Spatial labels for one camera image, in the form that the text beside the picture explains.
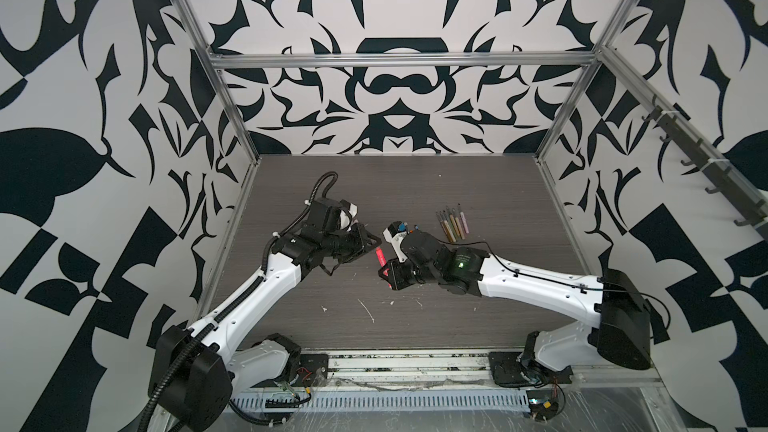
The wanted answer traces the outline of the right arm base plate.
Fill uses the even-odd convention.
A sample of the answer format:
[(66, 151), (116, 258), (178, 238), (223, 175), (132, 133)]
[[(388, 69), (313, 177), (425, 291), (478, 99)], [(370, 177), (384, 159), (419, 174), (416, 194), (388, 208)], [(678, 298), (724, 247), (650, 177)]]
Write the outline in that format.
[(572, 369), (554, 372), (540, 365), (524, 352), (493, 351), (488, 354), (493, 382), (505, 388), (541, 388), (558, 383), (572, 383)]

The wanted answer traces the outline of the cream pen brown cap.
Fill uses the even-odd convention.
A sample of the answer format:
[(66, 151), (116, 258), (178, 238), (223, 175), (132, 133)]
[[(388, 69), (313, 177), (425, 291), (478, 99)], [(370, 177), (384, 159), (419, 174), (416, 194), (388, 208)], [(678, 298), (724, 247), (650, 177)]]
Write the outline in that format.
[(456, 242), (456, 238), (455, 238), (455, 235), (453, 233), (453, 229), (452, 229), (451, 223), (450, 223), (447, 215), (443, 211), (440, 211), (440, 217), (441, 217), (443, 226), (445, 228), (446, 235), (448, 237), (449, 242), (450, 243), (455, 243)]

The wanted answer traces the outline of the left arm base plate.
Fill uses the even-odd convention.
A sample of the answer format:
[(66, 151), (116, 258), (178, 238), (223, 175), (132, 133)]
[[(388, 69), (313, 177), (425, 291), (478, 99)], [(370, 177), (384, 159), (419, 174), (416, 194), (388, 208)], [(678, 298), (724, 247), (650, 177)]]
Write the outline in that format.
[(326, 353), (301, 353), (297, 367), (290, 376), (292, 386), (313, 387), (326, 380), (329, 368), (329, 355)]

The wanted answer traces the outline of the tan pen ochre cap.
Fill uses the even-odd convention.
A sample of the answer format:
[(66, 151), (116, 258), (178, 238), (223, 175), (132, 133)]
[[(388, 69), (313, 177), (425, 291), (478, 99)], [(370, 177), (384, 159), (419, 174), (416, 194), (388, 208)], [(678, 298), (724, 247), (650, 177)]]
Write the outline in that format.
[(465, 232), (464, 232), (464, 230), (462, 228), (460, 219), (458, 217), (456, 217), (455, 215), (453, 216), (453, 218), (455, 219), (459, 236), (461, 237), (462, 240), (465, 239), (466, 236), (465, 236)]

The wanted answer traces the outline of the pink pen purple cap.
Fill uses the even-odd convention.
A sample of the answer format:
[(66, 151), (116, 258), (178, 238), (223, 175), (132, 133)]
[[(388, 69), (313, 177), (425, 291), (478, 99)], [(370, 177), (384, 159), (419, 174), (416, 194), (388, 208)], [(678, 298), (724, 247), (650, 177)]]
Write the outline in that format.
[(464, 211), (462, 209), (461, 204), (457, 204), (457, 210), (458, 210), (459, 217), (461, 219), (461, 224), (462, 224), (464, 233), (468, 235), (470, 233), (469, 232), (469, 227), (468, 227), (468, 221), (467, 221), (466, 215), (465, 215), (465, 213), (464, 213)]

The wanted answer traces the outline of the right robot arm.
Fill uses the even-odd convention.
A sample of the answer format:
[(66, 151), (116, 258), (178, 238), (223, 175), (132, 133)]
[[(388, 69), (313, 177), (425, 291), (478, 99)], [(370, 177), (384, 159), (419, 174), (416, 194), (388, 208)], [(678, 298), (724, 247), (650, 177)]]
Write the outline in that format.
[(653, 296), (620, 271), (602, 276), (532, 268), (500, 258), (490, 248), (451, 247), (430, 235), (392, 240), (395, 257), (378, 275), (393, 290), (435, 284), (454, 295), (507, 299), (571, 318), (526, 338), (513, 373), (517, 380), (573, 366), (652, 367)]

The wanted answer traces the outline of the brown pen green cap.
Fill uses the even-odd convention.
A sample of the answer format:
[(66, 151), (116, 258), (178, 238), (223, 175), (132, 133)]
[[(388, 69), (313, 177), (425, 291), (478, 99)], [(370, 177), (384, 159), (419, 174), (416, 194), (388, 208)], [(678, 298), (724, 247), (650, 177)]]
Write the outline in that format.
[(441, 229), (443, 231), (443, 234), (445, 235), (446, 240), (448, 241), (449, 244), (453, 243), (454, 239), (453, 239), (453, 237), (451, 235), (450, 226), (444, 220), (444, 218), (443, 218), (443, 216), (442, 216), (442, 214), (440, 212), (437, 212), (436, 216), (437, 216), (438, 222), (439, 222), (439, 224), (441, 226)]

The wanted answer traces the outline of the red marker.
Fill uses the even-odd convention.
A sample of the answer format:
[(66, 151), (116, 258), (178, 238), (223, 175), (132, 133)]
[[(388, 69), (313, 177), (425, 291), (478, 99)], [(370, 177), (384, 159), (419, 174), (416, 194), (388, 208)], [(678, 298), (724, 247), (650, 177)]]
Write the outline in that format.
[(386, 270), (387, 269), (387, 259), (385, 257), (384, 252), (382, 251), (382, 249), (380, 247), (377, 247), (375, 249), (375, 254), (376, 254), (377, 260), (379, 262), (380, 269), (381, 270)]

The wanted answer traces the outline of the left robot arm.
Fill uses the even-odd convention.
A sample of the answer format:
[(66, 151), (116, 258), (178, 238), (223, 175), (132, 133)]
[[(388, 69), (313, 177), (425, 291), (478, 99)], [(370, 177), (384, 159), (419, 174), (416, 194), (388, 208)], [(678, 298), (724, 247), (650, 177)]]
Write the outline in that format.
[(158, 338), (137, 430), (149, 430), (159, 408), (175, 418), (176, 431), (205, 431), (226, 409), (247, 422), (273, 425), (269, 418), (243, 411), (233, 399), (265, 381), (290, 383), (301, 348), (280, 334), (248, 349), (242, 348), (243, 341), (313, 270), (332, 275), (381, 244), (358, 221), (355, 204), (329, 198), (337, 179), (335, 171), (319, 177), (303, 211), (273, 233), (259, 268), (235, 292), (193, 324), (173, 326)]

